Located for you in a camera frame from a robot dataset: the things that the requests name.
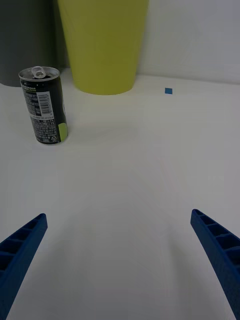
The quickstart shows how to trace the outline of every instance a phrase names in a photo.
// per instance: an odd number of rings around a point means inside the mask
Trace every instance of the drink can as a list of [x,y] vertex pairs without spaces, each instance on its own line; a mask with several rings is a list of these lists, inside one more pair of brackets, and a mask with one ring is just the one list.
[[37,141],[45,145],[68,136],[59,70],[35,66],[19,72],[19,78]]

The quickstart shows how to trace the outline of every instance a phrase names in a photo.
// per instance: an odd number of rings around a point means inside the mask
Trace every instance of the barcode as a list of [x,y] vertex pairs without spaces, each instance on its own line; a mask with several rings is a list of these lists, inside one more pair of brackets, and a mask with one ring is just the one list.
[[42,117],[48,117],[53,115],[52,102],[48,92],[37,92],[37,98]]

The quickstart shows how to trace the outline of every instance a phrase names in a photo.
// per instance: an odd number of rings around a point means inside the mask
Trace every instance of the white table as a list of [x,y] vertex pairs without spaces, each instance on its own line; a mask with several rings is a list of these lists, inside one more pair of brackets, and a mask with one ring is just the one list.
[[240,87],[140,75],[97,96],[61,79],[54,146],[0,85],[0,241],[48,221],[8,320],[235,319],[190,217],[240,236]]

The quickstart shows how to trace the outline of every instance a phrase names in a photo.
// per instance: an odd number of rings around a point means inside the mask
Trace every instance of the white surface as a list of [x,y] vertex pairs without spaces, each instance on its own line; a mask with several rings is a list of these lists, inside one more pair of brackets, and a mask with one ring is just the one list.
[[138,71],[240,83],[239,0],[149,0]]
[[35,140],[22,89],[0,85],[0,241],[48,221],[8,320],[234,320],[190,217],[240,236],[240,87],[62,83],[70,134],[55,146]]

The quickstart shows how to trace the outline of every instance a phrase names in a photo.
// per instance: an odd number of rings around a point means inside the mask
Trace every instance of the white wall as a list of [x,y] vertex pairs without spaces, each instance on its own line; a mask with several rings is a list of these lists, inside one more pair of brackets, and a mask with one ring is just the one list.
[[240,83],[239,0],[149,0],[138,72]]

